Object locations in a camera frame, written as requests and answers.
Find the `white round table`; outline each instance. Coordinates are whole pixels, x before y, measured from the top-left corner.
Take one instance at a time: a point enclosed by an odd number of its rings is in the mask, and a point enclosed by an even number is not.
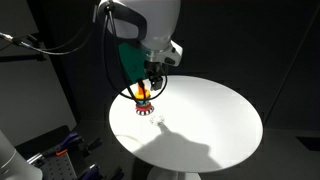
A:
[[[150,88],[149,81],[144,82]],[[136,92],[137,86],[131,89]],[[254,107],[213,81],[168,76],[166,89],[151,103],[154,112],[140,116],[132,100],[118,95],[109,114],[118,141],[155,166],[150,180],[199,180],[197,173],[223,170],[246,160],[261,142],[263,128]],[[157,125],[151,119],[164,121]]]

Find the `red object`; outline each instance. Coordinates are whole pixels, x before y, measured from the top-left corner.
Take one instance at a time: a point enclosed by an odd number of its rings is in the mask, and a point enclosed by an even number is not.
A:
[[[68,152],[68,149],[65,149],[63,151],[60,151],[60,152],[56,152],[56,156],[61,156],[63,155],[64,153]]]
[[[138,111],[142,111],[142,112],[149,111],[151,109],[151,107],[152,107],[151,103],[149,103],[147,106],[139,106],[138,104],[136,104],[136,109]]]

